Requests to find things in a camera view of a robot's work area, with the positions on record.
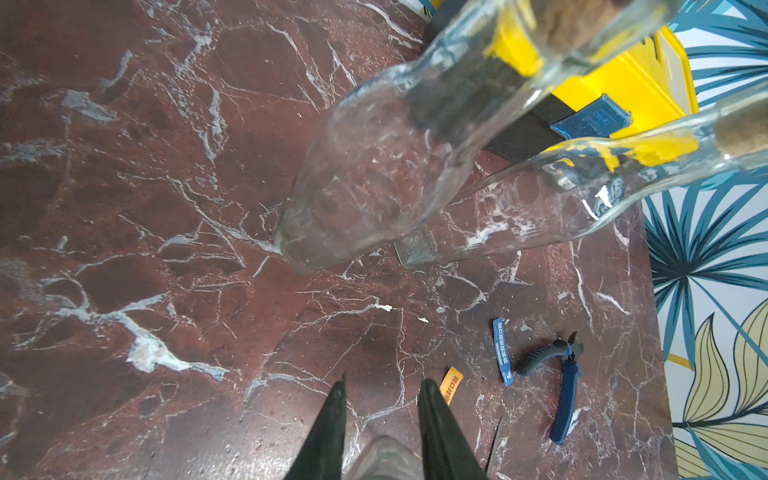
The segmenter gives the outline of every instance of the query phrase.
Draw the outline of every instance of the blue label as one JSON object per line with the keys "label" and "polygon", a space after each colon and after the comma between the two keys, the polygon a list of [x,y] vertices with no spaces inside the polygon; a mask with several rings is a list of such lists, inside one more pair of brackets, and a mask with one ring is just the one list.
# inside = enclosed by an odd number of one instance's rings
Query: blue label
{"label": "blue label", "polygon": [[502,371],[504,386],[510,386],[515,379],[512,378],[512,364],[507,354],[507,339],[504,335],[504,319],[497,318],[493,321],[493,343],[496,346],[496,359],[498,369]]}
{"label": "blue label", "polygon": [[632,125],[632,115],[603,94],[578,112],[553,123],[551,129],[567,140],[579,137],[610,137]]}

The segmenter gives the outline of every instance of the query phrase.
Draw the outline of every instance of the orange label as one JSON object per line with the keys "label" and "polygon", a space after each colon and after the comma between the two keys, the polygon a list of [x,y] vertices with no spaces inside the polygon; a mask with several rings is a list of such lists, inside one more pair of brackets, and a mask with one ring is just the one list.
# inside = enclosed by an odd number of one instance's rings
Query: orange label
{"label": "orange label", "polygon": [[440,393],[442,394],[442,398],[445,399],[445,403],[447,405],[451,405],[453,394],[456,393],[456,387],[458,387],[458,384],[462,381],[463,378],[464,376],[462,373],[453,367],[451,367],[448,373],[445,374],[445,378],[440,384]]}

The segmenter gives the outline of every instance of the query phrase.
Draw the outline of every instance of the blue pliers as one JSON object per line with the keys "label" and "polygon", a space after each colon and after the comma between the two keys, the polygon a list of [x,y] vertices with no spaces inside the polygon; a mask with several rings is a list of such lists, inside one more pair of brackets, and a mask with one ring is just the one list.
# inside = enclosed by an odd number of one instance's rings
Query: blue pliers
{"label": "blue pliers", "polygon": [[560,388],[558,413],[554,416],[554,424],[552,424],[552,430],[549,433],[549,439],[557,445],[563,444],[565,436],[568,434],[568,429],[571,426],[576,407],[577,380],[582,374],[581,367],[578,364],[578,357],[584,352],[584,344],[575,342],[576,332],[573,332],[568,337],[567,342],[557,339],[550,346],[529,353],[515,367],[517,374],[528,376],[536,366],[545,360],[554,356],[566,357],[563,362],[563,384]]}

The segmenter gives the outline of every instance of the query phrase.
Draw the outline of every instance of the marble countertop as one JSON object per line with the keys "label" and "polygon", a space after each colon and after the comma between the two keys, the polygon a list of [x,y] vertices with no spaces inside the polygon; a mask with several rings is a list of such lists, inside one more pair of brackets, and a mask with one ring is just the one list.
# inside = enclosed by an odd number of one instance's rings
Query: marble countertop
{"label": "marble countertop", "polygon": [[[321,117],[415,58],[387,0],[0,5],[0,476],[282,478],[349,373],[346,466],[420,449],[425,376],[497,478],[676,478],[639,208],[572,243],[409,272],[391,247],[300,276],[270,240]],[[478,156],[475,178],[502,163]],[[578,331],[560,369],[513,358]]]}

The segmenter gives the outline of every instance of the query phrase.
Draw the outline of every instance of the sticker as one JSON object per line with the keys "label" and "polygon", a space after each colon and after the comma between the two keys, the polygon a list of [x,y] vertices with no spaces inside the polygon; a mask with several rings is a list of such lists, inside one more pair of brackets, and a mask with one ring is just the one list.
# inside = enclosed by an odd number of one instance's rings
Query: sticker
{"label": "sticker", "polygon": [[598,201],[594,205],[594,214],[602,217],[624,198],[624,177],[615,177],[610,186],[603,185],[595,196]]}
{"label": "sticker", "polygon": [[453,400],[453,394],[456,393],[456,387],[462,381],[464,376],[457,369],[451,367],[448,373],[445,374],[445,378],[440,384],[440,393],[445,400],[446,405],[451,405]]}
{"label": "sticker", "polygon": [[493,321],[493,343],[496,346],[496,359],[498,369],[502,371],[504,386],[510,386],[515,379],[512,377],[512,364],[507,354],[507,339],[504,335],[504,319],[497,318]]}
{"label": "sticker", "polygon": [[580,137],[610,137],[632,125],[632,115],[613,98],[602,94],[586,107],[551,125],[568,140]]}

